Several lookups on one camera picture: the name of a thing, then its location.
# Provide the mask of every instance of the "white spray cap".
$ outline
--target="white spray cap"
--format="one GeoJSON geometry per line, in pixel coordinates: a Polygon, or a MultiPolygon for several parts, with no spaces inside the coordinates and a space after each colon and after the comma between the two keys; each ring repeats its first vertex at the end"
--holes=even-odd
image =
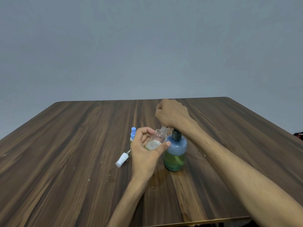
{"type": "Polygon", "coordinates": [[[120,167],[122,166],[122,164],[128,159],[128,154],[127,153],[123,153],[121,155],[121,157],[119,158],[119,160],[116,162],[116,166],[120,167]]]}

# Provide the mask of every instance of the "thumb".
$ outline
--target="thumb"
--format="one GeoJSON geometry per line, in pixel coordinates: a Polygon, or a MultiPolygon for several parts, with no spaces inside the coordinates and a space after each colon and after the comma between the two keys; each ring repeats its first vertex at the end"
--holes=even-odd
{"type": "Polygon", "coordinates": [[[162,143],[160,146],[158,146],[153,151],[157,152],[158,155],[160,156],[164,151],[166,151],[171,146],[171,144],[172,143],[170,141],[162,143]]]}

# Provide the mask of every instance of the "wood grain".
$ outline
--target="wood grain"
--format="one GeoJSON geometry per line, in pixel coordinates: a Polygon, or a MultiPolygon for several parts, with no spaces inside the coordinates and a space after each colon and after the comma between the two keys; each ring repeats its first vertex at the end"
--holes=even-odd
{"type": "MultiPolygon", "coordinates": [[[[226,97],[177,99],[215,140],[303,205],[303,141],[226,97]]],[[[105,226],[131,178],[131,127],[161,127],[151,100],[57,102],[0,140],[0,226],[105,226]]],[[[188,142],[180,172],[160,158],[131,226],[248,216],[188,142]]]]}

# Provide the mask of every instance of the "plastic bottle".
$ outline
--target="plastic bottle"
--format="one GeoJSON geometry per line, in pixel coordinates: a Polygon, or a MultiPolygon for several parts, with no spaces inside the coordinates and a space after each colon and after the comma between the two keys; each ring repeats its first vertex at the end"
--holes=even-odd
{"type": "Polygon", "coordinates": [[[177,129],[173,130],[166,141],[172,145],[165,151],[164,165],[170,171],[179,171],[184,165],[187,141],[177,129]]]}
{"type": "Polygon", "coordinates": [[[158,146],[160,146],[162,143],[165,142],[167,138],[167,132],[168,128],[167,127],[162,127],[161,129],[155,130],[153,135],[151,136],[150,140],[148,143],[145,145],[146,150],[153,150],[156,149],[158,146]]]}
{"type": "Polygon", "coordinates": [[[137,132],[136,128],[135,128],[135,127],[132,127],[132,128],[131,128],[131,138],[130,138],[130,140],[129,140],[129,143],[130,143],[130,144],[131,144],[131,142],[134,140],[134,136],[135,136],[136,132],[137,132]]]}

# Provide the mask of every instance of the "green liquid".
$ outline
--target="green liquid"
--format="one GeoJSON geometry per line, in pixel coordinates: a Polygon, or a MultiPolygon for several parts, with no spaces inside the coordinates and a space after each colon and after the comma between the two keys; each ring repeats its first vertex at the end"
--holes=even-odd
{"type": "Polygon", "coordinates": [[[185,161],[185,154],[180,156],[175,156],[165,151],[164,165],[170,171],[179,171],[183,167],[184,161],[185,161]]]}

